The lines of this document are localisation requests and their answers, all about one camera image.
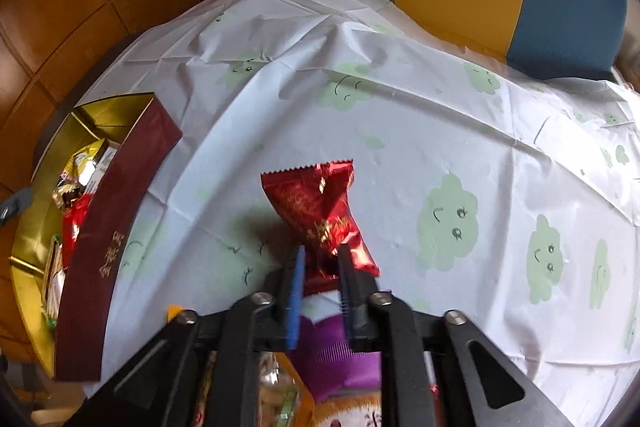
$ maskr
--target blue gripper pad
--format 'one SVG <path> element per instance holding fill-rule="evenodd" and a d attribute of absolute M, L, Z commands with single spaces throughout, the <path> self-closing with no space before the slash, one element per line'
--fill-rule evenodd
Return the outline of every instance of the blue gripper pad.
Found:
<path fill-rule="evenodd" d="M 296 267 L 291 281 L 289 313 L 287 314 L 287 349 L 296 349 L 300 337 L 300 314 L 302 312 L 302 289 L 305 283 L 305 247 L 298 248 Z"/>

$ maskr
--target yellow snack bag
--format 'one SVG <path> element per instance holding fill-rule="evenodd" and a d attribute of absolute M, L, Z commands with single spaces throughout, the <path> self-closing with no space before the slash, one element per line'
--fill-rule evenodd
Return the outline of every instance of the yellow snack bag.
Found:
<path fill-rule="evenodd" d="M 102 138 L 82 147 L 69 158 L 65 168 L 60 172 L 58 184 L 52 194 L 58 208 L 68 208 L 82 196 L 107 146 L 107 140 Z"/>

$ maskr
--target metal screw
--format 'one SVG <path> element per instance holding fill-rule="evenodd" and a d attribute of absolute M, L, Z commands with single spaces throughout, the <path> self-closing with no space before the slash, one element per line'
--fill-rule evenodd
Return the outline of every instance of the metal screw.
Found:
<path fill-rule="evenodd" d="M 453 326 L 459 326 L 460 324 L 464 324 L 466 322 L 466 317 L 463 312 L 459 312 L 458 310 L 449 310 L 444 315 L 444 319 Z"/>
<path fill-rule="evenodd" d="M 176 315 L 175 318 L 178 320 L 180 324 L 187 325 L 187 324 L 193 324 L 197 320 L 198 316 L 196 315 L 195 311 L 182 310 L 180 313 Z"/>
<path fill-rule="evenodd" d="M 251 295 L 251 300 L 258 306 L 264 306 L 273 302 L 273 295 L 267 292 L 256 292 Z"/>
<path fill-rule="evenodd" d="M 391 293 L 389 292 L 375 292 L 369 296 L 369 301 L 374 306 L 387 306 L 391 304 Z"/>

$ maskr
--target box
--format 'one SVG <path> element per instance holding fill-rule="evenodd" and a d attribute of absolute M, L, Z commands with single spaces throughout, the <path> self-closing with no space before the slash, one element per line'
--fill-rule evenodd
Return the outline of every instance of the box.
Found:
<path fill-rule="evenodd" d="M 51 139 L 31 179 L 33 203 L 20 217 L 10 259 L 22 320 L 51 378 L 100 380 L 104 333 L 120 258 L 146 190 L 181 136 L 158 99 L 152 93 L 141 93 L 76 107 Z M 80 228 L 58 325 L 51 330 L 42 314 L 40 296 L 50 238 L 62 231 L 62 211 L 51 194 L 74 152 L 103 137 L 121 146 Z"/>

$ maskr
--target purple package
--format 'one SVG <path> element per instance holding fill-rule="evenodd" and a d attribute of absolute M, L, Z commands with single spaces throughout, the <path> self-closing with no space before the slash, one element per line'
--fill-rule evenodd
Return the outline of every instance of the purple package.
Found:
<path fill-rule="evenodd" d="M 316 325 L 302 317 L 298 349 L 289 358 L 316 403 L 343 388 L 380 389 L 380 354 L 354 353 L 341 315 Z"/>

